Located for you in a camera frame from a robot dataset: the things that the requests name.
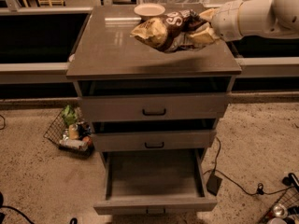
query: power cord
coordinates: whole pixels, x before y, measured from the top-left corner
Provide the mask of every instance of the power cord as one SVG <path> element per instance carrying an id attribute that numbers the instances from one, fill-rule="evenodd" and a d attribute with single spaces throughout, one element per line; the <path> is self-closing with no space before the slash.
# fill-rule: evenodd
<path id="1" fill-rule="evenodd" d="M 9 206 L 9 205 L 3 205 L 3 201 L 4 201 L 4 198 L 3 198 L 2 192 L 0 191 L 0 209 L 1 208 L 11 209 L 11 210 L 19 213 L 21 216 L 23 216 L 30 224 L 35 224 L 33 221 L 31 221 L 29 219 L 28 216 L 26 216 L 23 212 L 19 211 L 17 208 L 14 208 L 14 207 Z M 1 214 L 2 219 L 0 219 L 0 223 L 2 223 L 2 221 L 4 220 L 4 217 L 5 217 L 5 215 Z"/>
<path id="2" fill-rule="evenodd" d="M 2 125 L 2 127 L 0 127 L 0 131 L 1 131 L 1 130 L 4 130 L 6 128 L 6 119 L 2 115 L 0 115 L 0 117 L 3 120 L 3 125 Z"/>
<path id="3" fill-rule="evenodd" d="M 207 171 L 204 172 L 204 175 L 206 173 L 211 173 L 211 175 L 214 175 L 216 172 L 220 173 L 222 176 L 224 176 L 227 180 L 231 181 L 232 183 L 234 183 L 235 185 L 237 185 L 239 188 L 241 188 L 241 190 L 249 195 L 249 196 L 255 196 L 255 195 L 273 195 L 273 194 L 277 194 L 277 193 L 280 193 L 282 191 L 286 191 L 288 189 L 293 189 L 295 188 L 294 186 L 292 187 L 288 187 L 286 189 L 281 189 L 281 190 L 277 190 L 277 191 L 274 191 L 274 192 L 265 192 L 263 191 L 263 183 L 259 183 L 258 184 L 258 188 L 256 189 L 256 192 L 254 193 L 250 193 L 250 192 L 247 192 L 240 184 L 238 184 L 237 182 L 235 182 L 232 178 L 230 178 L 229 176 L 227 176 L 226 174 L 224 174 L 222 171 L 220 170 L 217 170 L 217 159 L 218 159 L 218 156 L 221 152 L 221 140 L 216 137 L 217 141 L 219 142 L 219 148 L 218 148 L 218 151 L 217 151 L 217 154 L 216 154 L 216 157 L 215 157 L 215 165 L 214 165 L 214 168 L 213 169 L 209 169 Z"/>
<path id="4" fill-rule="evenodd" d="M 1 208 L 6 208 L 6 209 L 11 209 L 11 210 L 14 210 L 15 212 L 19 213 L 21 216 L 23 216 L 30 224 L 35 224 L 33 221 L 31 221 L 29 219 L 28 216 L 26 216 L 23 212 L 19 211 L 17 208 L 14 208 L 12 206 L 9 206 L 9 205 L 3 205 L 1 206 Z"/>

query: floor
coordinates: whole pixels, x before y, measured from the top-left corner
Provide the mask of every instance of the floor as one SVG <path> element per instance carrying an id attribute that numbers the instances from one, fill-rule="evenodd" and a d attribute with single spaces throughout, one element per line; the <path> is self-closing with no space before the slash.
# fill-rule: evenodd
<path id="1" fill-rule="evenodd" d="M 212 212 L 162 217 L 98 216 L 93 205 L 103 196 L 105 170 L 99 154 L 89 158 L 58 149 L 43 134 L 66 104 L 76 100 L 2 100 L 0 115 L 0 190 L 4 205 L 23 211 L 34 223 L 66 224 L 252 224 L 257 223 L 279 194 L 251 197 L 223 178 Z M 299 160 L 299 94 L 235 95 L 218 125 L 222 149 L 217 169 L 255 192 L 286 188 L 281 180 L 297 173 Z M 203 161 L 214 166 L 219 143 L 215 140 Z M 27 223 L 13 211 L 4 224 Z"/>

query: wire basket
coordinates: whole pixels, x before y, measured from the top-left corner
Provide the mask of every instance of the wire basket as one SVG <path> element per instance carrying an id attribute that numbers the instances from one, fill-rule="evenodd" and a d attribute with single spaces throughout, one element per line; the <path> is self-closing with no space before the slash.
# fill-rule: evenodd
<path id="1" fill-rule="evenodd" d="M 61 150 L 67 150 L 72 153 L 77 153 L 84 156 L 90 156 L 93 152 L 93 147 L 88 147 L 87 150 L 78 150 L 73 148 L 67 148 L 62 146 L 59 141 L 63 139 L 64 131 L 68 129 L 66 124 L 64 123 L 64 119 L 62 117 L 62 112 L 59 112 L 55 120 L 52 122 L 52 124 L 49 126 L 49 128 L 44 133 L 43 137 L 51 141 L 57 148 Z"/>
<path id="2" fill-rule="evenodd" d="M 275 205 L 281 205 L 287 210 L 287 217 L 292 220 L 299 221 L 299 192 L 295 187 L 291 187 L 287 189 L 280 195 L 280 197 L 274 202 L 274 204 L 270 207 L 268 212 L 262 217 L 259 224 L 265 224 L 273 217 L 273 208 Z"/>

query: snack bag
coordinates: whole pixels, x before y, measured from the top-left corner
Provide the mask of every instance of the snack bag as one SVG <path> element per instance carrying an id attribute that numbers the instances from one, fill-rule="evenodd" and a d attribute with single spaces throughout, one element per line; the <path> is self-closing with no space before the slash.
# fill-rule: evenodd
<path id="1" fill-rule="evenodd" d="M 142 43 L 162 52 L 202 49 L 219 39 L 209 24 L 215 10 L 203 13 L 183 10 L 151 18 L 131 32 Z"/>

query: drawer handle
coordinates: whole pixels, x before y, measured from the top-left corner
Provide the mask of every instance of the drawer handle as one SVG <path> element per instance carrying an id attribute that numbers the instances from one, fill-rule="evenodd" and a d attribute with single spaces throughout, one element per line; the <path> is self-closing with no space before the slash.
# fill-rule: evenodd
<path id="1" fill-rule="evenodd" d="M 166 114 L 166 109 L 164 109 L 162 112 L 149 112 L 145 109 L 142 109 L 142 114 L 144 116 L 164 116 Z"/>
<path id="2" fill-rule="evenodd" d="M 164 148 L 164 142 L 162 142 L 161 144 L 158 144 L 158 145 L 149 145 L 148 143 L 144 143 L 144 146 L 146 148 Z"/>

